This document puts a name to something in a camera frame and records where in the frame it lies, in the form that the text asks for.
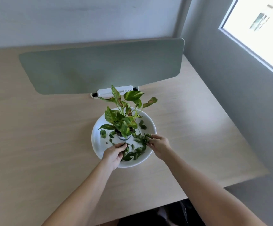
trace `person's left arm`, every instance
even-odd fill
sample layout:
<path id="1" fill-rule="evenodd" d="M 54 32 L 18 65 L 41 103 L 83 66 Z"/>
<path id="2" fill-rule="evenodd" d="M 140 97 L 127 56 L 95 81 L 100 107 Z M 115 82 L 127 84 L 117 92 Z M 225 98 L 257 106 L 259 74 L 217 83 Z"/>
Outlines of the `person's left arm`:
<path id="1" fill-rule="evenodd" d="M 85 181 L 48 217 L 42 226 L 86 225 L 95 209 L 107 180 L 122 159 L 127 144 L 119 143 L 107 148 L 101 162 Z"/>

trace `desk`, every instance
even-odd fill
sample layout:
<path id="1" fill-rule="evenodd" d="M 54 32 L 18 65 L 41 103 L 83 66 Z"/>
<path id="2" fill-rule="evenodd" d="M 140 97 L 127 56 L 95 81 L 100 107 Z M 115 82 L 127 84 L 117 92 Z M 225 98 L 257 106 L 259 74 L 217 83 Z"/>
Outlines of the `desk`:
<path id="1" fill-rule="evenodd" d="M 91 145 L 96 120 L 110 105 L 90 95 L 40 95 L 18 60 L 27 51 L 83 45 L 0 49 L 0 226 L 40 225 L 99 162 Z M 144 111 L 158 134 L 188 163 L 222 186 L 267 173 L 231 119 L 183 56 L 180 74 L 141 86 Z M 186 198 L 154 154 L 116 169 L 89 225 Z"/>

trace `bright window pane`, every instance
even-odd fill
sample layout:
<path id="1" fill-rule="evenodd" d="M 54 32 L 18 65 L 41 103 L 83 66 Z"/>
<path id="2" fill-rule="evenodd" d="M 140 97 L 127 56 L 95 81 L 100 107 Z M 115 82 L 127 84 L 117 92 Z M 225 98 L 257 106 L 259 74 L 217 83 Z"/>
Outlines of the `bright window pane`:
<path id="1" fill-rule="evenodd" d="M 223 28 L 273 66 L 273 0 L 238 0 Z"/>

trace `white wall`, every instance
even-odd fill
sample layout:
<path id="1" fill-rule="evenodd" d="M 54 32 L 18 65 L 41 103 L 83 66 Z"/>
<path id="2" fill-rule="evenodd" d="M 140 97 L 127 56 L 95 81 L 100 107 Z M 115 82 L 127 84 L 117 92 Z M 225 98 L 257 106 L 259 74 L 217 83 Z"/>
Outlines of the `white wall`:
<path id="1" fill-rule="evenodd" d="M 172 36 L 181 0 L 0 0 L 0 47 Z"/>
<path id="2" fill-rule="evenodd" d="M 229 191 L 273 225 L 273 73 L 218 30 L 232 1 L 192 0 L 185 55 L 271 172 Z"/>

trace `desk privacy panel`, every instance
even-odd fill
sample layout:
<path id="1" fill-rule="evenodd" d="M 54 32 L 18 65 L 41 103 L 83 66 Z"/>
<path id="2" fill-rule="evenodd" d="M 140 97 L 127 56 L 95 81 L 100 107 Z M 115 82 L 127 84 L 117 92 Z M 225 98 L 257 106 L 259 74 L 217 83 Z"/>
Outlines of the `desk privacy panel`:
<path id="1" fill-rule="evenodd" d="M 159 39 L 27 52 L 19 60 L 40 94 L 95 93 L 175 77 L 183 50 L 182 38 Z"/>

